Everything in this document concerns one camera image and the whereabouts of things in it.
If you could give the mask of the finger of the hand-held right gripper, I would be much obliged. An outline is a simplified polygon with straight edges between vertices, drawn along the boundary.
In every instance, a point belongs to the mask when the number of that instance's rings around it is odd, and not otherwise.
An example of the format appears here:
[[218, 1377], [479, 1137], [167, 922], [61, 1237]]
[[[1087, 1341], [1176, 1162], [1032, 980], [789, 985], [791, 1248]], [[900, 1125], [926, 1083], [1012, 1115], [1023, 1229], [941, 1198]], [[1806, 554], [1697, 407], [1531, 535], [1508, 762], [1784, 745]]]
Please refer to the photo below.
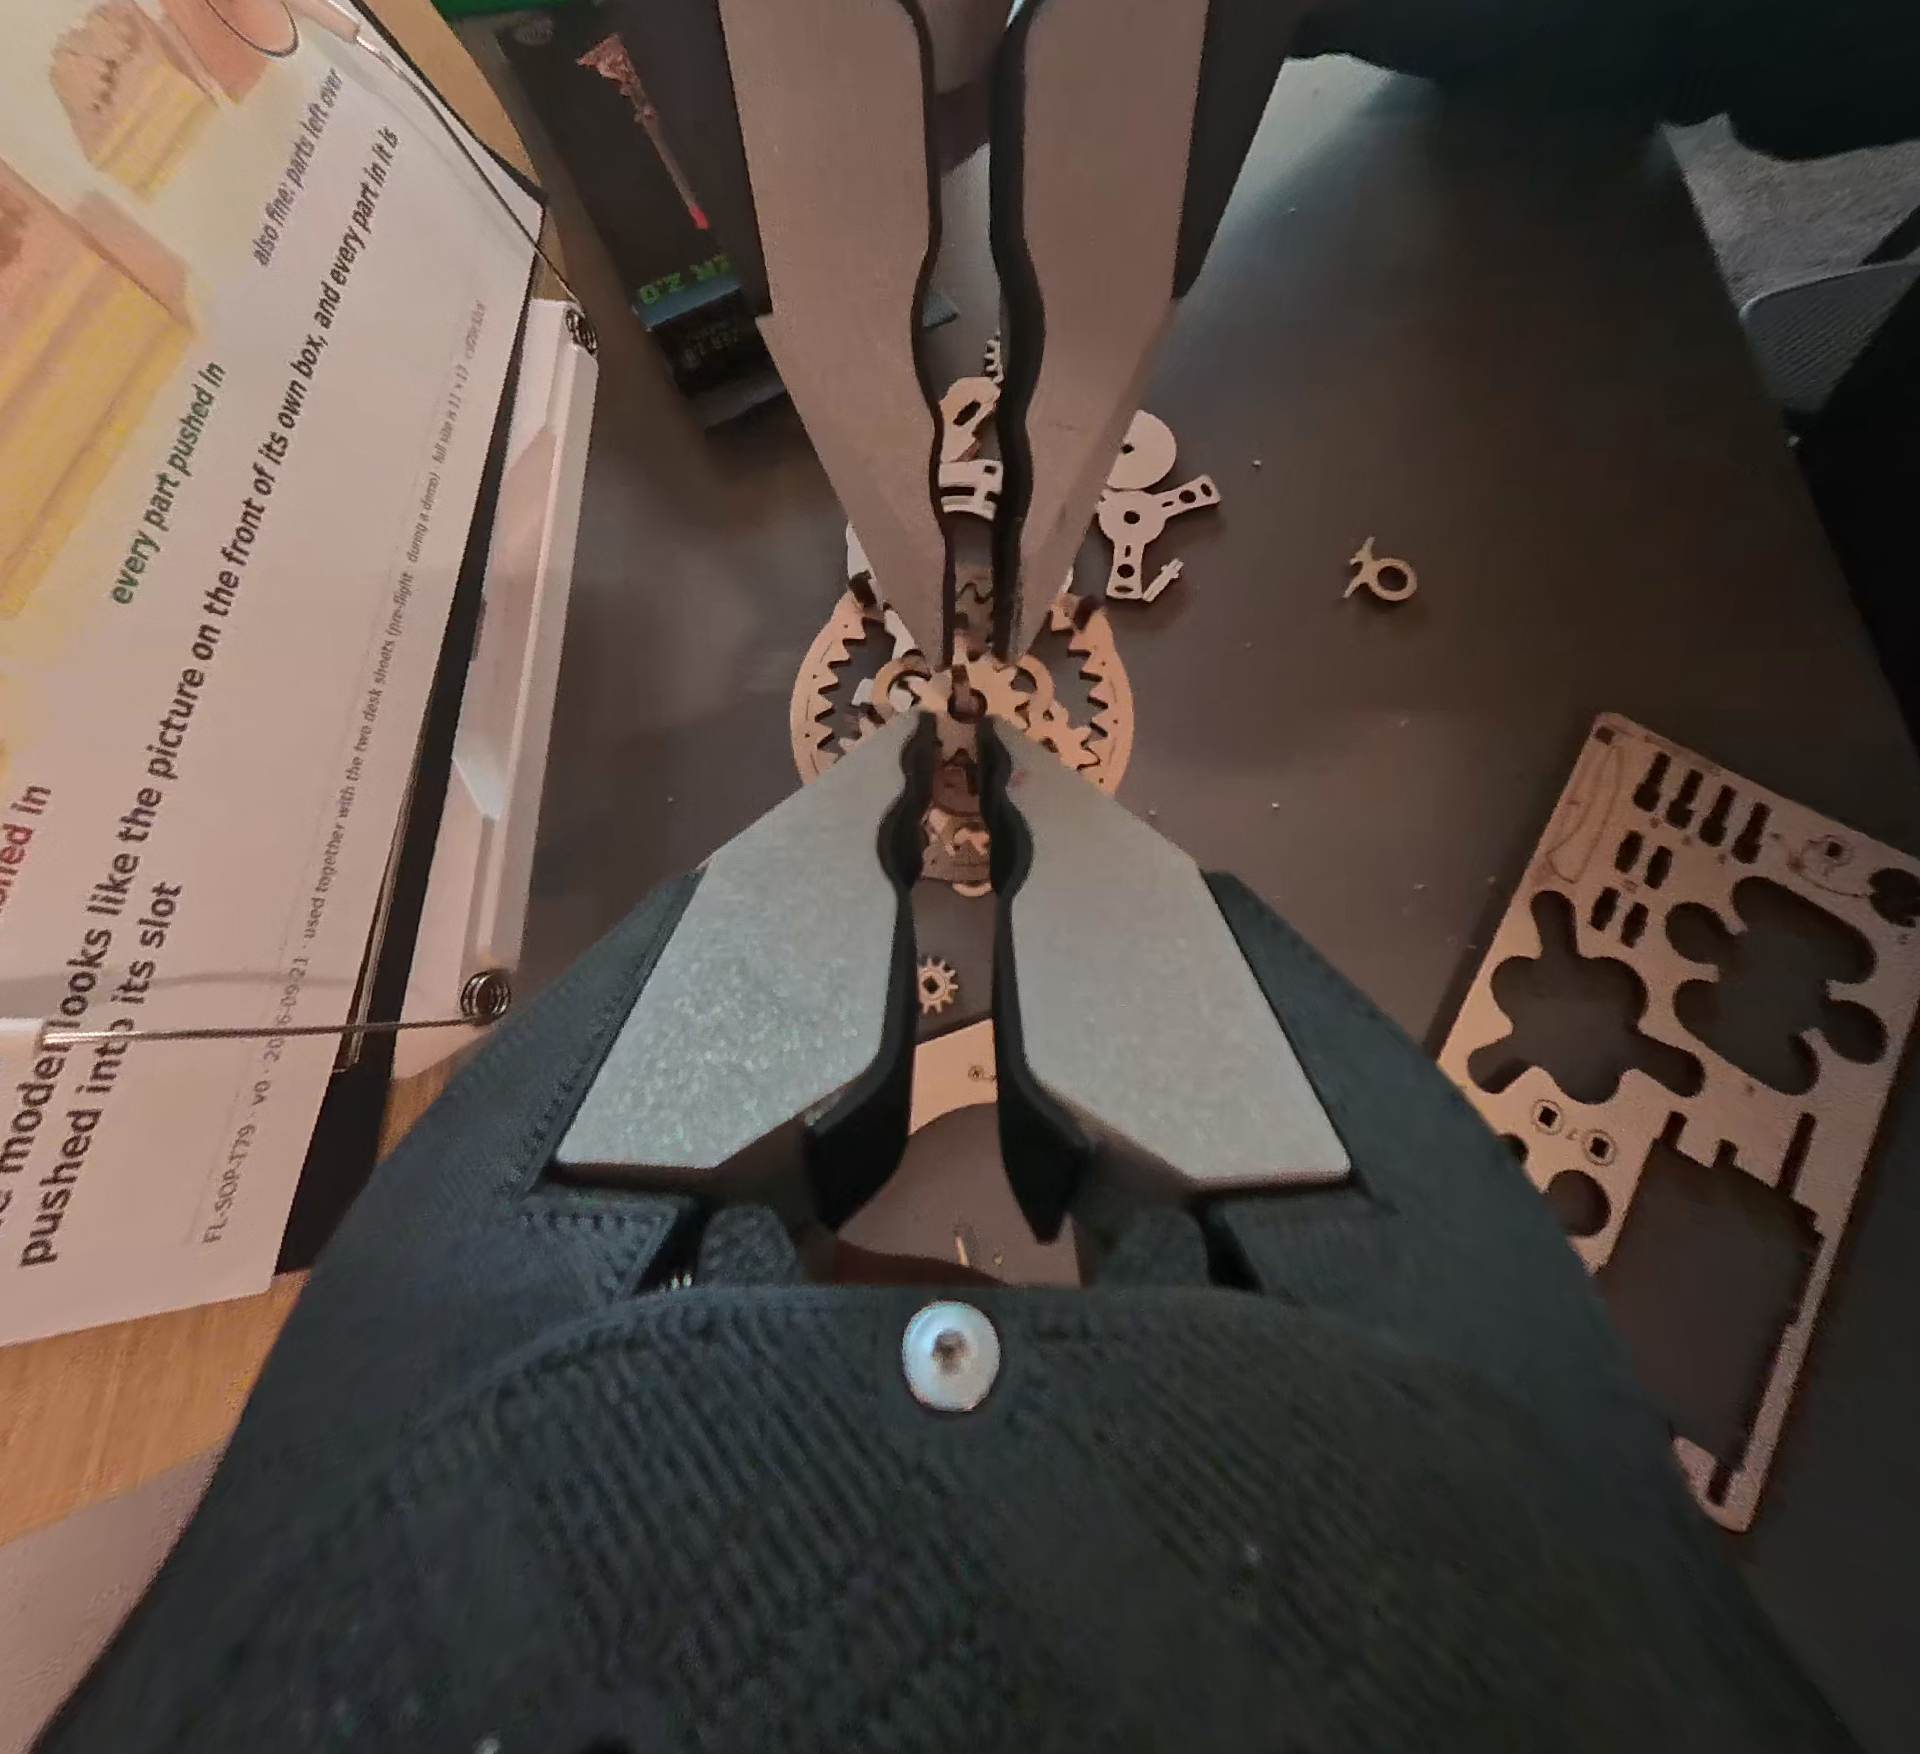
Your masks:
[[1023, 0], [994, 69], [994, 652], [1070, 574], [1173, 308], [1210, 0]]
[[941, 252], [915, 0], [719, 0], [781, 382], [926, 654], [948, 645], [938, 400], [918, 342]]

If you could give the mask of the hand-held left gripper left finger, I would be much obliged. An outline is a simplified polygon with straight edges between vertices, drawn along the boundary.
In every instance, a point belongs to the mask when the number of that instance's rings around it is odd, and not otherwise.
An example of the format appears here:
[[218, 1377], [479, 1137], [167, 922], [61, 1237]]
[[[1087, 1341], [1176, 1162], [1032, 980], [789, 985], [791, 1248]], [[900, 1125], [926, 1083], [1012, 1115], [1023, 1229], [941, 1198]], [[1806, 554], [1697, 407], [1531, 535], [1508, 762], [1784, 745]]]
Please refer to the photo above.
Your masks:
[[693, 881], [552, 1166], [837, 1228], [897, 1169], [932, 718], [895, 718]]

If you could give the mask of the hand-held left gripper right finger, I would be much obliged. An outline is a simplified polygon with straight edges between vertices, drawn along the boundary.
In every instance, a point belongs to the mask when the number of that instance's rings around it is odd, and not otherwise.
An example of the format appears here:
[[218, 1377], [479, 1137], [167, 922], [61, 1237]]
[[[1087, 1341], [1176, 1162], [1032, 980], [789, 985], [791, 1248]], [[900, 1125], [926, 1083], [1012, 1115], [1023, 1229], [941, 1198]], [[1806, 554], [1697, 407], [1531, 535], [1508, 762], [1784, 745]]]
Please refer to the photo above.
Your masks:
[[1190, 855], [1044, 747], [977, 734], [999, 1143], [1031, 1231], [1342, 1185], [1328, 1106]]

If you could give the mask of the wooden gear model assembly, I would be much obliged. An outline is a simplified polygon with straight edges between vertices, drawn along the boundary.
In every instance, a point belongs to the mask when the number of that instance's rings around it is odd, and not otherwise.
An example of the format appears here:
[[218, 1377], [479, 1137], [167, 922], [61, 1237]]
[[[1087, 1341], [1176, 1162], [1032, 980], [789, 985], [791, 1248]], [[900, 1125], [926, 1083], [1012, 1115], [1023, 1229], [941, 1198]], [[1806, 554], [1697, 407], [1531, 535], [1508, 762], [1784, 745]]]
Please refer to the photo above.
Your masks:
[[810, 783], [883, 724], [933, 711], [943, 756], [924, 821], [922, 873], [975, 900], [989, 894], [989, 829], [973, 734], [952, 713], [954, 685], [1108, 794], [1133, 756], [1138, 710], [1112, 622], [1096, 600], [1059, 594], [1018, 660], [997, 658], [985, 644], [989, 610], [978, 586], [963, 586], [961, 608], [961, 670], [950, 672], [933, 665], [879, 600], [869, 572], [855, 572], [800, 662], [789, 730], [800, 780]]

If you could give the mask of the round wooden frame part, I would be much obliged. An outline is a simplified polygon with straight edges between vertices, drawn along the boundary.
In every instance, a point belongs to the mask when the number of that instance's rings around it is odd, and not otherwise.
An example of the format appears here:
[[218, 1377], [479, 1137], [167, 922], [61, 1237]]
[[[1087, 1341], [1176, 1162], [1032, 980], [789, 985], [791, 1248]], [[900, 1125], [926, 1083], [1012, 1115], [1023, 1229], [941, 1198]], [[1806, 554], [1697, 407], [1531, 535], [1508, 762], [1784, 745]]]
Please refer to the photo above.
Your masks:
[[993, 520], [1002, 488], [1002, 461], [987, 452], [997, 439], [997, 409], [1004, 385], [999, 333], [990, 335], [975, 375], [950, 383], [941, 402], [943, 457], [938, 486], [947, 514]]

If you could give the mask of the black model kit box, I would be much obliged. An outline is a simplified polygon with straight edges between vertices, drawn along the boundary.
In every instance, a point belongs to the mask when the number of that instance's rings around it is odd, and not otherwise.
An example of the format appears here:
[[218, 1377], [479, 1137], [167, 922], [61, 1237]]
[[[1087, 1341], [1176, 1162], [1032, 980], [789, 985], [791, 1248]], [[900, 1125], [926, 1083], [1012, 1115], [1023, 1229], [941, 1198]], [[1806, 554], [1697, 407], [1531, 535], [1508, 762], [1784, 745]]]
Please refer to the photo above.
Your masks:
[[495, 39], [580, 191], [621, 300], [703, 426], [781, 400], [732, 261], [605, 3], [517, 10]]

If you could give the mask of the wooden lever part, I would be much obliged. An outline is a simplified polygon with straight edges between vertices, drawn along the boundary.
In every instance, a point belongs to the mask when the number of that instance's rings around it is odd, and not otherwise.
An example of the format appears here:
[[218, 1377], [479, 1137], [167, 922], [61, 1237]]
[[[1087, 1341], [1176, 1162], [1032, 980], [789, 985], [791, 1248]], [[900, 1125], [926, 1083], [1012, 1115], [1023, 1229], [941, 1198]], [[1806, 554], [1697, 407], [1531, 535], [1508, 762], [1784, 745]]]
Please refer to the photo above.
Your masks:
[[1185, 559], [1150, 566], [1154, 545], [1168, 525], [1219, 504], [1214, 481], [1200, 478], [1166, 493], [1108, 488], [1096, 510], [1096, 525], [1109, 547], [1109, 572], [1104, 597], [1112, 605], [1152, 605], [1187, 568]]

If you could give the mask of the punched-out wooden part sheet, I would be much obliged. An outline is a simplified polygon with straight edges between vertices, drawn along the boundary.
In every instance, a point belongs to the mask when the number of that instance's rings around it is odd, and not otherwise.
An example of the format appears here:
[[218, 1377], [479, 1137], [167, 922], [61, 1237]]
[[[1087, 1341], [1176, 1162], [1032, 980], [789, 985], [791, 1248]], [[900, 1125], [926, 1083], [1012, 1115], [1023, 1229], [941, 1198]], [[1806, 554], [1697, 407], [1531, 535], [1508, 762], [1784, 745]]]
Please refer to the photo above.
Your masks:
[[1919, 867], [1595, 720], [1441, 1053], [1747, 1530], [1913, 1032]]

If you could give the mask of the printed task sheet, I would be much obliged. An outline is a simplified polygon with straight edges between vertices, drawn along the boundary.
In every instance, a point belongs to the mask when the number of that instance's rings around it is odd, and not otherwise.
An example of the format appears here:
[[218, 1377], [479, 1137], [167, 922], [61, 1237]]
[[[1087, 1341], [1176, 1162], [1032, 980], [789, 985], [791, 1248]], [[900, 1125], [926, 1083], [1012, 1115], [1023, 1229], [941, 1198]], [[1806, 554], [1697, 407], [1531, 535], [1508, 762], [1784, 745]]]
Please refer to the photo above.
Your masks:
[[4, 1344], [260, 1291], [541, 194], [281, 0], [3, 0]]

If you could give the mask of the grey mesh chair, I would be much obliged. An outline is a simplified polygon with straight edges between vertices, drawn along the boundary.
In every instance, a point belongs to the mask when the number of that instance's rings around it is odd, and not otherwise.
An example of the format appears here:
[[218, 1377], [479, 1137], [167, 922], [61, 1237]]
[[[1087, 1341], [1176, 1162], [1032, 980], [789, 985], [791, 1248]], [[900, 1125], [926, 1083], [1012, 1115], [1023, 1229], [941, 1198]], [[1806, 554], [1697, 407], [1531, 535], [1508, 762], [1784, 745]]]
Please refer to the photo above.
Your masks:
[[1919, 144], [1785, 161], [1714, 119], [1669, 148], [1766, 397], [1818, 416], [1917, 285]]

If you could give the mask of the wooden document stand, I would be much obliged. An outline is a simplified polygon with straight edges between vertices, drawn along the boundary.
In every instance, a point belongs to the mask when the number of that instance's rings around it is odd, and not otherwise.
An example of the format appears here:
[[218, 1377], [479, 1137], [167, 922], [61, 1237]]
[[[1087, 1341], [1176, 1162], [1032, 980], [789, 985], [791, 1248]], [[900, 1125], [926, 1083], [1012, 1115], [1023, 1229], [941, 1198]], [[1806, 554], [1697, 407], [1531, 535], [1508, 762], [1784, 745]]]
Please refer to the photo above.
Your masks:
[[[495, 165], [538, 182], [488, 73], [431, 0], [362, 0]], [[20, 1342], [3, 1355], [3, 1538], [129, 1495], [226, 1439], [308, 1270], [247, 1296]]]

